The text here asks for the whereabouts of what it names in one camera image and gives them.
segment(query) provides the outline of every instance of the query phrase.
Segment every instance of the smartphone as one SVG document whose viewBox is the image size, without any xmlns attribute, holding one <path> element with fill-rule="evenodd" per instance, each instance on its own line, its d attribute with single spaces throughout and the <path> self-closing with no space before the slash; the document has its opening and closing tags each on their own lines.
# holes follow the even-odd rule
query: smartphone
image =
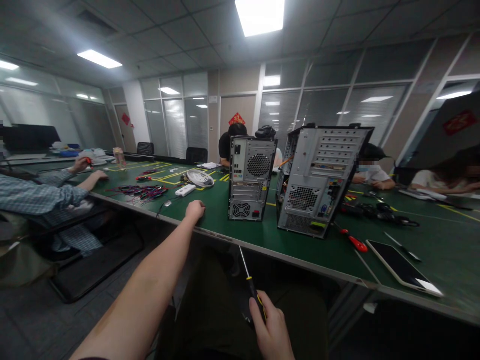
<svg viewBox="0 0 480 360">
<path fill-rule="evenodd" d="M 439 298 L 444 297 L 442 292 L 423 276 L 396 248 L 371 240 L 367 240 L 366 243 L 400 284 L 422 293 Z"/>
</svg>

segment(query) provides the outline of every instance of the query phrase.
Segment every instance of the fluorescent light panel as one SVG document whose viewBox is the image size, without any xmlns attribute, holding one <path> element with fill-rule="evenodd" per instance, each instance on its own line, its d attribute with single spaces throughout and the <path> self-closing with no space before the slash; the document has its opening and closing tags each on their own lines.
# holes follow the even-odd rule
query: fluorescent light panel
<svg viewBox="0 0 480 360">
<path fill-rule="evenodd" d="M 8 78 L 5 79 L 5 81 L 11 82 L 11 83 L 22 84 L 22 85 L 28 85 L 28 86 L 37 86 L 38 85 L 36 82 L 17 79 L 16 77 L 8 77 Z"/>
<path fill-rule="evenodd" d="M 105 55 L 102 55 L 101 53 L 94 50 L 87 50 L 77 55 L 107 69 L 114 69 L 123 66 L 121 63 L 112 60 L 111 58 L 106 57 Z"/>
<path fill-rule="evenodd" d="M 440 97 L 437 97 L 436 99 L 437 100 L 455 99 L 455 98 L 459 98 L 461 96 L 470 95 L 471 93 L 472 93 L 471 91 L 454 92 L 453 94 L 440 96 Z"/>
<path fill-rule="evenodd" d="M 375 97 L 369 97 L 366 100 L 363 100 L 362 103 L 379 103 L 381 101 L 385 101 L 388 99 L 393 98 L 393 96 L 375 96 Z"/>
<path fill-rule="evenodd" d="M 284 28 L 285 0 L 236 0 L 235 5 L 246 38 Z"/>
<path fill-rule="evenodd" d="M 15 70 L 15 69 L 18 69 L 19 67 L 15 64 L 0 60 L 0 68 L 7 69 L 7 70 Z"/>
<path fill-rule="evenodd" d="M 263 78 L 263 87 L 270 87 L 270 86 L 278 86 L 280 85 L 282 81 L 282 78 L 280 75 L 274 75 L 274 76 L 265 76 Z"/>
<path fill-rule="evenodd" d="M 172 88 L 169 87 L 161 87 L 158 90 L 160 90 L 162 93 L 168 94 L 168 95 L 180 95 L 178 91 L 173 90 Z"/>
</svg>

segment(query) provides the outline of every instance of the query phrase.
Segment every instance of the dark pants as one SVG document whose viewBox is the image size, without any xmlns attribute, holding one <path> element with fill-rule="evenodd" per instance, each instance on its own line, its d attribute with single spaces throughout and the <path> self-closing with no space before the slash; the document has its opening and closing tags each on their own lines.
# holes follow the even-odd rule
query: dark pants
<svg viewBox="0 0 480 360">
<path fill-rule="evenodd" d="M 328 358 L 327 308 L 321 292 L 282 282 L 268 296 L 285 314 L 297 360 Z M 218 256 L 204 248 L 188 282 L 172 341 L 172 358 L 214 350 L 239 359 L 262 359 L 255 330 L 242 315 Z"/>
</svg>

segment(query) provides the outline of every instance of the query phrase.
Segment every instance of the white power strip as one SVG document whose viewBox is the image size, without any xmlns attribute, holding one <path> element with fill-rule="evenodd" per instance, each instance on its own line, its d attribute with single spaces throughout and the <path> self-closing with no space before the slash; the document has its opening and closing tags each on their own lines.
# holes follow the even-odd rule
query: white power strip
<svg viewBox="0 0 480 360">
<path fill-rule="evenodd" d="M 192 191 L 194 191 L 196 188 L 197 187 L 195 185 L 187 185 L 182 187 L 180 190 L 177 190 L 175 192 L 175 195 L 177 195 L 178 197 L 184 198 L 188 194 L 190 194 Z"/>
</svg>

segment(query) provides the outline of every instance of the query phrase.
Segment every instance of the red decoration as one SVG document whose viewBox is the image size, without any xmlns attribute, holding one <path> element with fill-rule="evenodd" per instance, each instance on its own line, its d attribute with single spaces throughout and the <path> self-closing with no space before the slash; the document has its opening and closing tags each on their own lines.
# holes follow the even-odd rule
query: red decoration
<svg viewBox="0 0 480 360">
<path fill-rule="evenodd" d="M 125 125 L 129 125 L 130 123 L 130 118 L 126 113 L 123 113 L 123 116 L 121 117 L 122 121 L 125 123 Z"/>
<path fill-rule="evenodd" d="M 232 126 L 235 123 L 240 123 L 245 125 L 244 119 L 242 119 L 242 116 L 237 112 L 234 117 L 231 118 L 231 120 L 228 122 L 230 126 Z"/>
<path fill-rule="evenodd" d="M 477 122 L 474 113 L 471 110 L 465 110 L 444 123 L 443 129 L 447 136 L 452 136 Z"/>
</svg>

